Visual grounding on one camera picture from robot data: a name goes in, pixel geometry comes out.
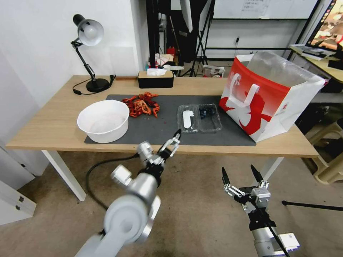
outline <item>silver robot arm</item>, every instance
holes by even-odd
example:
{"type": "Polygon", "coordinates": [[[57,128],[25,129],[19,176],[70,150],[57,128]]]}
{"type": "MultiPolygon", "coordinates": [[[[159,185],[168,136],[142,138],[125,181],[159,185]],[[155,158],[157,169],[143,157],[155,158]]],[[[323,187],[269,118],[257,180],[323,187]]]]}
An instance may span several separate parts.
{"type": "Polygon", "coordinates": [[[116,199],[106,211],[105,233],[89,238],[76,257],[113,257],[124,245],[147,239],[161,205],[156,195],[161,183],[160,176],[166,159],[178,149],[180,137],[181,131],[176,132],[157,154],[153,153],[149,142],[141,143],[137,153],[145,167],[135,179],[131,178],[131,172],[123,165],[112,172],[111,178],[125,188],[126,194],[116,199]]]}
{"type": "Polygon", "coordinates": [[[288,252],[300,246],[293,233],[279,235],[276,224],[267,213],[271,193],[268,190],[269,182],[263,180],[261,174],[251,165],[257,187],[236,188],[230,184],[229,177],[222,168],[224,191],[242,204],[243,210],[250,219],[249,229],[254,236],[254,245],[259,257],[289,256],[288,252]]]}

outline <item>tissue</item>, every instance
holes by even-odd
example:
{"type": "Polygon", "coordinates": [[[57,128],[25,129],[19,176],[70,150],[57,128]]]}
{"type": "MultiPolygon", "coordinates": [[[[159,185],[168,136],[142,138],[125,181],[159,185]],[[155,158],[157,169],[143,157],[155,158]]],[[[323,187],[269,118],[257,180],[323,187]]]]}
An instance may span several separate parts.
{"type": "Polygon", "coordinates": [[[148,76],[161,76],[167,72],[165,69],[148,69],[147,75],[148,76]]]}

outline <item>lamp base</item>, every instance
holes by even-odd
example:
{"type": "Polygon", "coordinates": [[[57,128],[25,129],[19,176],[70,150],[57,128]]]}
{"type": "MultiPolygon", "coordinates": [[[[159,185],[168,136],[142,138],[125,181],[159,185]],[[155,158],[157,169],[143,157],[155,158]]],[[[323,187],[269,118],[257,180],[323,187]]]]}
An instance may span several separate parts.
{"type": "Polygon", "coordinates": [[[86,85],[89,92],[98,93],[109,88],[109,82],[106,79],[95,79],[95,81],[89,81],[86,85]]]}

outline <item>plastic container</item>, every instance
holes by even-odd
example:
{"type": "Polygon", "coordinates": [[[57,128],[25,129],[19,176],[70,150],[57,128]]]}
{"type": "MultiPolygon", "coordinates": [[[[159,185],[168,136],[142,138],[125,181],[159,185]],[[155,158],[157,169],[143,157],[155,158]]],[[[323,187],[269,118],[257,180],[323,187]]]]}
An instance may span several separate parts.
{"type": "Polygon", "coordinates": [[[196,105],[180,105],[178,107],[178,128],[181,129],[182,133],[195,133],[199,131],[199,109],[196,105]],[[193,117],[190,118],[190,127],[184,127],[184,111],[192,111],[193,117]]]}
{"type": "Polygon", "coordinates": [[[215,104],[191,104],[178,107],[178,128],[183,133],[214,133],[222,129],[222,123],[215,104]],[[192,111],[190,127],[184,126],[184,111],[192,111]]]}
{"type": "Polygon", "coordinates": [[[104,100],[89,105],[78,116],[78,127],[97,143],[109,143],[121,138],[129,127],[130,110],[116,100],[104,100]]]}
{"type": "Polygon", "coordinates": [[[215,104],[203,104],[198,105],[200,114],[199,130],[204,133],[217,132],[222,129],[222,123],[218,113],[217,106],[215,104]]]}
{"type": "Polygon", "coordinates": [[[204,65],[203,77],[223,77],[224,71],[224,67],[204,65]]]}

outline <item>plastic stool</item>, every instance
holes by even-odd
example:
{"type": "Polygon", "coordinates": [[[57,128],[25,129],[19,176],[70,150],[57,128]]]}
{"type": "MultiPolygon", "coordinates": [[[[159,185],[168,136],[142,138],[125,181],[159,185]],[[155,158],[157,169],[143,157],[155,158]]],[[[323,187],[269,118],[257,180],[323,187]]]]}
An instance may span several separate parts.
{"type": "MultiPolygon", "coordinates": [[[[323,140],[329,133],[335,133],[343,140],[343,118],[319,131],[311,137],[309,141],[312,145],[315,145],[323,140]]],[[[322,156],[311,159],[318,168],[313,176],[319,182],[323,184],[331,184],[337,180],[343,180],[343,152],[335,156],[329,162],[326,162],[322,156]]]]}

